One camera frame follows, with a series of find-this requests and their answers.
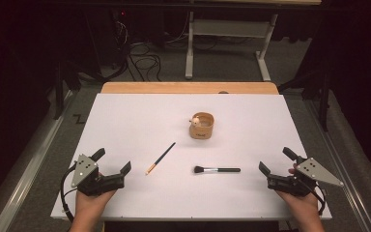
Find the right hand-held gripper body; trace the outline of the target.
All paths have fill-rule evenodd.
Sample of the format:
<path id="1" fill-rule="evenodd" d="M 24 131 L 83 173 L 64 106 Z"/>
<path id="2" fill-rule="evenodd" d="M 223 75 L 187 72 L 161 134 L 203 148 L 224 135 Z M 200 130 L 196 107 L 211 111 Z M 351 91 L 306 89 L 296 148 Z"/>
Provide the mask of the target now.
<path id="1" fill-rule="evenodd" d="M 266 178 L 269 189 L 304 197 L 317 187 L 318 182 L 339 187 L 344 186 L 341 180 L 330 173 L 315 159 L 305 159 L 297 155 L 288 155 L 288 158 L 296 163 L 294 174 L 291 176 L 283 177 L 274 175 L 266 168 Z"/>

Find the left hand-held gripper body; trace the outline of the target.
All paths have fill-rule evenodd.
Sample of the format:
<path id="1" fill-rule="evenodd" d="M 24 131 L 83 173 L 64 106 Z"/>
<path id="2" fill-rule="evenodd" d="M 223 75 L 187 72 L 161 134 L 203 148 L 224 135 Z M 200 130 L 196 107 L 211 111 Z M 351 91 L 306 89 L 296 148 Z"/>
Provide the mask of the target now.
<path id="1" fill-rule="evenodd" d="M 99 166 L 95 160 L 85 155 L 79 155 L 71 179 L 71 187 L 77 188 L 87 196 L 102 195 L 105 192 L 122 189 L 125 186 L 125 168 L 118 174 L 100 175 Z"/>

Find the thin black gold-ferrule brush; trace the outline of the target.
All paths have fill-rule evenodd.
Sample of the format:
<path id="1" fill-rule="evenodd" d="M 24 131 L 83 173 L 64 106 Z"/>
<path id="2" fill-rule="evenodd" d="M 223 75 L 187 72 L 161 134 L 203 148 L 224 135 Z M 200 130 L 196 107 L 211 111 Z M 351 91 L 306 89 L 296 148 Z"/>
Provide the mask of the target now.
<path id="1" fill-rule="evenodd" d="M 177 142 L 173 142 L 158 158 L 155 162 L 146 170 L 145 175 L 149 175 L 154 168 L 164 159 L 164 157 L 170 152 L 170 150 L 176 145 Z"/>

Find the black powder makeup brush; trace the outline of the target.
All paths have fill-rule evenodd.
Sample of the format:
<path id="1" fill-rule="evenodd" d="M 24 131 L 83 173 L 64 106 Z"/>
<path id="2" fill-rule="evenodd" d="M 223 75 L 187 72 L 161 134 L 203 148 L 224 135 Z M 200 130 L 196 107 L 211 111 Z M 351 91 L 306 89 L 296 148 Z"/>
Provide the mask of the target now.
<path id="1" fill-rule="evenodd" d="M 193 173 L 240 173 L 241 169 L 236 167 L 203 167 L 203 166 L 194 166 Z"/>

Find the beige bear brush holder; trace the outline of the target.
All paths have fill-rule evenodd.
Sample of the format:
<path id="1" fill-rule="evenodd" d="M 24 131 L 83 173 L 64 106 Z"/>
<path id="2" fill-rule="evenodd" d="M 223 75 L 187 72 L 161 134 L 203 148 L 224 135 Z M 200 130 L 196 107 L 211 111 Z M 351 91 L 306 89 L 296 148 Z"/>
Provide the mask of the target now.
<path id="1" fill-rule="evenodd" d="M 214 116 L 207 112 L 197 112 L 189 120 L 189 135 L 194 139 L 210 139 L 214 130 Z"/>

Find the person's left hand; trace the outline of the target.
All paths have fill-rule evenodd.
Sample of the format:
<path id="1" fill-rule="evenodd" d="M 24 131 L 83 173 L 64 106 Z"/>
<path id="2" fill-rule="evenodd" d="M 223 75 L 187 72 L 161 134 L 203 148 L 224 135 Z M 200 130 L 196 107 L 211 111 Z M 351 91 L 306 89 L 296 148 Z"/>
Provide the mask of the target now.
<path id="1" fill-rule="evenodd" d="M 78 190 L 75 197 L 74 219 L 98 220 L 115 193 L 115 190 L 111 190 L 98 196 L 87 196 Z"/>

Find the person's right hand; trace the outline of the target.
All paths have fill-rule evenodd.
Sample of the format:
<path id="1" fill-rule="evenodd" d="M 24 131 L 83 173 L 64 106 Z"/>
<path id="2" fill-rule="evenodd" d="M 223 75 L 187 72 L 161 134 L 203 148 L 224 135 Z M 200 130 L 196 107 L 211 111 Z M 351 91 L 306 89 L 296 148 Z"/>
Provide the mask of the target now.
<path id="1" fill-rule="evenodd" d="M 288 205 L 296 221 L 321 221 L 318 213 L 318 200 L 312 193 L 304 197 L 297 197 L 277 190 L 276 194 Z"/>

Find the white table board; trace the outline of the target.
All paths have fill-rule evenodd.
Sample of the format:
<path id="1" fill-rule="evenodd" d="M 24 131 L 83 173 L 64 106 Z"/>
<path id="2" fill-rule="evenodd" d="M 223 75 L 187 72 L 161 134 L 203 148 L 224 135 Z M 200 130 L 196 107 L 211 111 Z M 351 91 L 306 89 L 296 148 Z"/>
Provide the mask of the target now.
<path id="1" fill-rule="evenodd" d="M 189 135 L 197 112 L 214 116 L 210 139 Z M 107 220 L 278 220 L 291 214 L 258 165 L 285 175 L 293 163 L 284 147 L 306 154 L 280 95 L 99 94 L 75 152 L 90 156 L 104 148 L 104 175 L 131 163 L 124 188 L 103 213 Z M 194 166 L 241 172 L 195 174 Z"/>

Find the black metal stand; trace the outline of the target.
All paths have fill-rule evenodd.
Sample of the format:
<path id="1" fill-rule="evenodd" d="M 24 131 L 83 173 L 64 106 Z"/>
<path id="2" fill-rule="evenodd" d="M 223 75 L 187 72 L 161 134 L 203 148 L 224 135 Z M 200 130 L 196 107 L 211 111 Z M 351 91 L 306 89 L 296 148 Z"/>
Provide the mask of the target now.
<path id="1" fill-rule="evenodd" d="M 64 85 L 71 91 L 79 91 L 81 88 L 77 68 L 71 61 L 60 61 L 55 68 L 55 120 L 60 118 L 65 108 Z"/>
<path id="2" fill-rule="evenodd" d="M 328 130 L 328 94 L 329 94 L 329 68 L 320 64 L 315 69 L 297 75 L 277 87 L 279 93 L 290 89 L 302 87 L 301 96 L 304 100 L 319 99 L 318 120 L 323 131 Z"/>

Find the wooden table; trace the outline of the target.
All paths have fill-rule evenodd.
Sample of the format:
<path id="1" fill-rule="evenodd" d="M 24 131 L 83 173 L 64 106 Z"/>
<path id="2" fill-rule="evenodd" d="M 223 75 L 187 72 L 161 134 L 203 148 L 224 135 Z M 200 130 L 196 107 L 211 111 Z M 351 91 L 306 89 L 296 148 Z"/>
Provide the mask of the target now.
<path id="1" fill-rule="evenodd" d="M 103 94 L 268 94 L 278 95 L 270 82 L 108 82 Z"/>

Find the aluminium floor rail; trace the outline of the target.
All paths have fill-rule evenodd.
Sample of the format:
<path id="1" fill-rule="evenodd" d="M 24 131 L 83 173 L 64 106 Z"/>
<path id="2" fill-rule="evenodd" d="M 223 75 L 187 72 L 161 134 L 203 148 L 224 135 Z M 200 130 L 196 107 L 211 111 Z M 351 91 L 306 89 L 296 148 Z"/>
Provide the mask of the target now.
<path id="1" fill-rule="evenodd" d="M 348 203 L 351 206 L 352 212 L 357 219 L 358 225 L 362 232 L 371 232 L 371 217 L 369 216 L 363 200 L 357 191 L 354 182 L 352 181 L 351 175 L 346 170 L 345 163 L 339 156 L 337 149 L 334 146 L 333 140 L 327 130 L 321 126 L 319 121 L 319 114 L 316 106 L 312 101 L 305 101 L 305 107 L 309 111 L 311 118 L 316 124 L 320 135 L 323 137 L 324 143 L 328 148 L 328 156 L 330 162 L 334 166 L 336 174 L 340 177 L 343 182 L 343 192 L 347 198 Z"/>
<path id="2" fill-rule="evenodd" d="M 50 226 L 57 227 L 58 224 L 60 227 L 64 226 L 62 220 L 50 216 L 58 194 L 59 174 L 54 171 L 46 180 L 41 174 L 41 168 L 43 171 L 48 171 L 46 155 L 52 151 L 51 144 L 74 97 L 75 93 L 71 90 L 65 94 L 61 116 L 54 119 L 55 97 L 53 94 L 49 95 L 52 102 L 49 111 L 10 171 L 2 188 L 4 197 L 9 194 L 9 190 L 12 194 L 0 214 L 0 232 L 39 230 L 45 232 L 49 231 Z"/>

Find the white metal frame desk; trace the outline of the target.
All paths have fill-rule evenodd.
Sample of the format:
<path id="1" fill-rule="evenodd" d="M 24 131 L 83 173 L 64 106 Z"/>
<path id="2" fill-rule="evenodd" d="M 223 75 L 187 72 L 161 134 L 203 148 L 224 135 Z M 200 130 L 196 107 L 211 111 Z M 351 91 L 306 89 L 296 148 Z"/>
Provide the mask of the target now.
<path id="1" fill-rule="evenodd" d="M 188 0 L 190 4 L 202 3 L 205 0 Z M 322 0 L 207 0 L 212 3 L 224 4 L 247 4 L 249 7 L 308 7 L 319 6 Z M 271 81 L 268 67 L 265 61 L 271 36 L 278 19 L 278 13 L 272 13 L 269 20 L 242 21 L 228 19 L 195 19 L 194 12 L 188 13 L 187 53 L 185 59 L 185 78 L 193 78 L 195 36 L 215 36 L 262 39 L 263 46 L 254 55 L 263 81 Z"/>

